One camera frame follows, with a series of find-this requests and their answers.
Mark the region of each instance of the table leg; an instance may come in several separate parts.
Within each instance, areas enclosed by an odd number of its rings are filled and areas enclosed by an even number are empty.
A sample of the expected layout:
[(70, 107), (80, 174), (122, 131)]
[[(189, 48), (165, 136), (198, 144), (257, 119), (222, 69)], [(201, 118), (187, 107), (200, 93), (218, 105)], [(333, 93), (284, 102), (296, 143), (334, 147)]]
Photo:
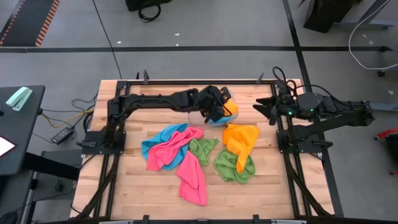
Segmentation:
[(23, 168), (71, 180), (77, 180), (80, 172), (79, 168), (46, 159), (29, 152), (25, 155)]

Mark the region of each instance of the black desk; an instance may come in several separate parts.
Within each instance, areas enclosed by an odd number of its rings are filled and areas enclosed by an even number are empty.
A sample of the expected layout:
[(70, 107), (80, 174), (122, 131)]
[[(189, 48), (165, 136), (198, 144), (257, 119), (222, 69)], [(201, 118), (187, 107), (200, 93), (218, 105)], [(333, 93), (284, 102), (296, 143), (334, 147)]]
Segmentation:
[(14, 175), (24, 168), (77, 180), (79, 169), (76, 167), (26, 152), (36, 117), (41, 114), (40, 104), (45, 90), (44, 86), (27, 87), (33, 92), (20, 111), (14, 111), (6, 105), (6, 101), (20, 86), (0, 88), (0, 110), (4, 112), (4, 115), (0, 116), (0, 136), (16, 145), (0, 157), (0, 176)]

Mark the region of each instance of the floor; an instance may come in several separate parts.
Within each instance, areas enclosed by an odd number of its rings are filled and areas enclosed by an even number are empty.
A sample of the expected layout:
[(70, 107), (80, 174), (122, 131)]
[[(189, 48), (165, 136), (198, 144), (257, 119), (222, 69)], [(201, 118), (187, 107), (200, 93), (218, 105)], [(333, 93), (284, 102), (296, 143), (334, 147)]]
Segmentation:
[[(142, 23), (129, 12), (123, 0), (95, 0), (99, 15), (112, 46), (123, 79), (134, 79), (145, 69), (154, 78), (273, 78), (271, 68), (281, 67), (288, 78), (303, 78), (308, 72), (312, 84), (324, 86), (342, 100), (371, 100), (398, 103), (398, 72), (379, 78), (375, 71), (361, 68), (348, 51), (332, 48), (321, 52), (302, 52), (305, 68), (300, 67), (294, 50), (167, 50), (159, 47), (184, 46), (271, 46), (293, 47), (284, 4), (288, 3), (301, 47), (346, 47), (350, 29), (334, 26), (320, 34), (303, 28), (308, 2), (301, 0), (173, 0), (162, 5), (162, 14), (151, 23)], [(374, 0), (363, 1), (350, 10), (344, 21), (358, 20)], [(0, 27), (8, 20), (17, 0), (0, 1)], [(398, 1), (376, 17), (398, 23)], [(359, 30), (353, 46), (397, 45), (398, 27), (389, 30)], [(76, 52), (83, 47), (92, 48)], [(51, 53), (28, 54), (0, 51), (3, 78), (0, 86), (45, 85), (42, 107), (53, 110), (73, 109), (74, 98), (91, 99), (100, 80), (118, 79), (119, 72), (92, 0), (61, 0), (45, 36), (42, 49)], [(127, 51), (117, 50), (127, 47)], [(51, 50), (63, 48), (64, 51)], [(397, 63), (392, 52), (354, 52), (368, 66)], [(47, 113), (67, 119), (68, 113)], [(373, 137), (386, 129), (396, 128), (398, 116), (375, 112), (376, 120), (367, 128), (344, 127), (325, 133), (332, 141), (330, 157), (341, 205), (346, 217), (398, 220), (398, 178), (389, 175), (397, 168), (383, 141)], [(78, 125), (76, 139), (59, 146), (32, 137), (29, 151), (77, 149), (76, 141), (84, 138)], [(38, 118), (34, 133), (45, 139), (57, 130)], [(69, 215), (69, 200), (44, 201), (37, 204), (34, 220), (64, 220)]]

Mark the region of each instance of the yellow cable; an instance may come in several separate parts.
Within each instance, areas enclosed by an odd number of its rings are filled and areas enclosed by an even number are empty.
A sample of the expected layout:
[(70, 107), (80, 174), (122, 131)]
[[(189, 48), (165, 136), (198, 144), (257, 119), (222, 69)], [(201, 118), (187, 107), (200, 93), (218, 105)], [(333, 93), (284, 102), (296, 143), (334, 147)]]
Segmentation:
[(75, 119), (75, 118), (77, 118), (77, 117), (79, 117), (79, 116), (81, 116), (81, 115), (84, 115), (84, 114), (87, 114), (87, 113), (90, 113), (90, 112), (93, 112), (94, 110), (88, 110), (88, 111), (84, 111), (84, 112), (81, 112), (81, 113), (79, 113), (79, 114), (76, 114), (76, 115), (74, 115), (74, 116), (72, 116), (71, 118), (69, 118), (69, 119), (67, 119), (66, 121), (64, 121), (64, 123), (62, 123), (62, 124), (60, 124), (60, 125), (58, 125), (58, 126), (55, 126), (53, 123), (51, 123), (51, 121), (50, 121), (50, 119), (46, 116), (46, 115), (44, 115), (44, 114), (41, 114), (48, 122), (49, 122), (49, 124), (51, 125), (51, 127), (53, 127), (53, 128), (61, 128), (63, 125), (65, 125), (68, 121), (70, 121), (70, 120), (73, 120), (73, 119)]

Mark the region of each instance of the black and orange floor mat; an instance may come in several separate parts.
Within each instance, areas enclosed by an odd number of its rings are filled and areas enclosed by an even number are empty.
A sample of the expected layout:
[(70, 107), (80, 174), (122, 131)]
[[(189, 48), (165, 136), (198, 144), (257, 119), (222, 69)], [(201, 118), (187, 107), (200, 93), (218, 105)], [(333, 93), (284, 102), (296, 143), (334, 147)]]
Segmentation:
[(39, 47), (59, 3), (59, 0), (21, 0), (0, 33), (0, 46)]

